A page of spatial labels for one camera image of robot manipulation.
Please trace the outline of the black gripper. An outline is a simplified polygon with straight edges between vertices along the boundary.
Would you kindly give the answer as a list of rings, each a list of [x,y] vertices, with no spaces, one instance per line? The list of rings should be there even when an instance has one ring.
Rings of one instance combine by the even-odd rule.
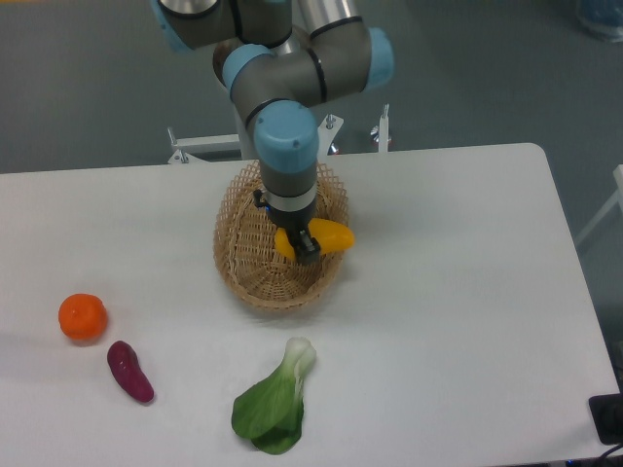
[[[269,219],[290,236],[297,264],[309,266],[319,261],[321,248],[309,230],[316,208],[316,188],[293,198],[257,189],[253,200],[256,207],[263,208]]]

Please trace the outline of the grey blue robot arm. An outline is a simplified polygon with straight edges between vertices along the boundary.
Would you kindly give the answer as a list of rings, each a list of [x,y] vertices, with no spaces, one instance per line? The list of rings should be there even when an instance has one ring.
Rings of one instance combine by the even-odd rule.
[[[386,85],[395,61],[388,36],[369,28],[351,1],[303,1],[308,36],[292,51],[289,1],[155,1],[171,46],[193,51],[237,39],[221,81],[233,102],[263,187],[255,203],[283,230],[294,260],[323,253],[310,223],[320,138],[313,106]]]

